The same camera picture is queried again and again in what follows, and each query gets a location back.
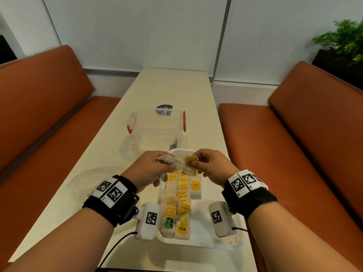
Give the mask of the person's left hand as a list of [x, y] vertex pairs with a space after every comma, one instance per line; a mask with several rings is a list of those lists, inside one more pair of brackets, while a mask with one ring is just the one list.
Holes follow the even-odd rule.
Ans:
[[146, 151], [121, 176], [130, 180], [137, 189], [137, 193], [147, 186], [158, 187], [161, 181], [166, 181], [166, 174], [156, 174], [156, 157], [167, 154], [164, 151]]

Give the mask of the white tea sachet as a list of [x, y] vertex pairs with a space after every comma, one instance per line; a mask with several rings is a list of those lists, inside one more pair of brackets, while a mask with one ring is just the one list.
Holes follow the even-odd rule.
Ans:
[[158, 163], [174, 164], [176, 170], [183, 170], [186, 166], [184, 157], [172, 156], [170, 154], [165, 154], [156, 157]]

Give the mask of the yellow tagged tea sachet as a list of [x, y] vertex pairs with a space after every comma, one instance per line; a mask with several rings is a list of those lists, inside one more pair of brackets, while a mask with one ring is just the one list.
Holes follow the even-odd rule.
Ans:
[[191, 156], [182, 157], [182, 159], [184, 162], [184, 166], [181, 169], [181, 173], [191, 177], [197, 176], [197, 169], [191, 167], [191, 162], [198, 161], [199, 160], [198, 157], [195, 155], [191, 155]]

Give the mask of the person's right forearm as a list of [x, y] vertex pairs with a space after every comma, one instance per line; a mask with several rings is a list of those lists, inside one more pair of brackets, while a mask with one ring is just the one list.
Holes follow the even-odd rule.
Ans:
[[360, 272], [278, 202], [259, 206], [247, 221], [273, 272]]

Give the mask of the rows of tea bags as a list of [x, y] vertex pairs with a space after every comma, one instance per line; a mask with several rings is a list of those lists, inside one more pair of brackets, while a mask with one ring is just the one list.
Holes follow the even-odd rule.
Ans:
[[192, 200], [202, 198], [202, 176], [177, 170], [167, 173], [161, 194], [160, 233], [166, 239], [189, 240]]

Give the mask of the clear container with red latches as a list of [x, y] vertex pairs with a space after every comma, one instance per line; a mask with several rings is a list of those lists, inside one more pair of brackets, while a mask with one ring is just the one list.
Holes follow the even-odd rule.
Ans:
[[140, 151], [188, 148], [186, 112], [173, 109], [170, 117], [163, 117], [155, 109], [139, 109], [129, 115], [126, 127], [133, 138], [131, 148]]

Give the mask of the round purple sticker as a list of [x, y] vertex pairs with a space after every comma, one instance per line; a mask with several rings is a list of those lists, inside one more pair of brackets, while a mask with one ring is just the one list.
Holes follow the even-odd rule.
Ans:
[[169, 104], [159, 105], [156, 107], [155, 112], [158, 116], [170, 117], [173, 107], [174, 107], [173, 105]]

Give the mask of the black left wristband with markers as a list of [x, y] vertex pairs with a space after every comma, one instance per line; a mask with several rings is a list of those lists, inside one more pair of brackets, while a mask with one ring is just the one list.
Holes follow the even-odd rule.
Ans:
[[95, 211], [115, 228], [132, 218], [138, 201], [136, 186], [129, 179], [114, 175], [105, 178], [91, 192], [82, 208]]

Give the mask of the black wristband with markers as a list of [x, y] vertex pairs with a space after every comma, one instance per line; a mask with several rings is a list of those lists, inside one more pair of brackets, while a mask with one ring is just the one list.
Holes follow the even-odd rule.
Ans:
[[105, 178], [91, 192], [82, 208], [95, 211], [115, 228], [132, 218], [138, 201], [136, 186], [129, 179], [114, 175]]
[[261, 205], [277, 202], [268, 186], [254, 173], [243, 170], [233, 174], [224, 183], [222, 195], [232, 213], [239, 213], [245, 219]]

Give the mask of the white plastic tray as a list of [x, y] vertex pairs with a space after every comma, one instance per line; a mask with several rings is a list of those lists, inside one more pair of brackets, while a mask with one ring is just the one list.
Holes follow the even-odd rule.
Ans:
[[201, 189], [201, 199], [191, 200], [190, 238], [187, 240], [176, 239], [175, 237], [165, 238], [160, 230], [157, 231], [156, 238], [165, 244], [178, 246], [240, 250], [243, 242], [243, 231], [234, 230], [231, 236], [223, 238], [217, 237], [214, 231], [214, 221], [211, 219], [208, 207], [213, 202], [224, 199], [221, 194], [222, 188], [212, 183], [209, 178], [202, 177]]

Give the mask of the black right wristband with markers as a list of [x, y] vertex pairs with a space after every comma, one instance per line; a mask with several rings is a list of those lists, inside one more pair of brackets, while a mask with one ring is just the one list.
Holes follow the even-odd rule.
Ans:
[[268, 186], [254, 173], [243, 170], [233, 174], [224, 183], [222, 195], [232, 213], [239, 213], [245, 219], [261, 205], [277, 202]]

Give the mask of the orange upholstered bench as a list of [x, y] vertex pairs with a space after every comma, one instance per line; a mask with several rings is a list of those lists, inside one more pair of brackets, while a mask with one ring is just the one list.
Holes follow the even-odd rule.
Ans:
[[363, 91], [299, 62], [268, 106], [218, 114], [232, 163], [363, 272]]
[[68, 45], [0, 66], [0, 272], [121, 100], [94, 91]]

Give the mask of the black planter box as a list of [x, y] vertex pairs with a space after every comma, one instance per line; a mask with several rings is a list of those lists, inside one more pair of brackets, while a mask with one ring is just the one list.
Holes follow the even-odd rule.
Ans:
[[363, 61], [320, 49], [311, 64], [363, 91]]

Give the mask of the green leafy plant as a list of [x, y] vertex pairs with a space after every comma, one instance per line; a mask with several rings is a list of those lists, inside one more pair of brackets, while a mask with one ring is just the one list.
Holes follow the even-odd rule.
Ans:
[[353, 63], [363, 63], [363, 18], [359, 21], [344, 19], [333, 23], [334, 31], [313, 37], [312, 43]]

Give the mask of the grey metal wall strip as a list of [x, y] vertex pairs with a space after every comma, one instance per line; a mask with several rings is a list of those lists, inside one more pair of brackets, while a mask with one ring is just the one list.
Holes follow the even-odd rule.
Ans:
[[231, 2], [232, 2], [232, 0], [227, 0], [227, 2], [226, 2], [225, 12], [224, 12], [224, 18], [223, 18], [223, 24], [222, 24], [221, 33], [220, 33], [220, 39], [219, 39], [219, 45], [218, 45], [216, 59], [215, 59], [215, 65], [214, 65], [213, 75], [212, 75], [212, 77], [209, 78], [210, 79], [210, 82], [211, 82], [211, 85], [213, 85], [214, 80], [215, 80], [217, 65], [218, 65], [218, 61], [219, 61], [219, 57], [220, 57], [221, 47], [222, 47], [222, 44], [223, 44], [223, 39], [224, 39], [224, 34], [225, 34], [225, 28], [226, 28], [226, 24], [227, 24], [227, 20], [228, 20], [228, 15], [229, 15], [229, 10], [230, 10], [230, 6], [231, 6]]

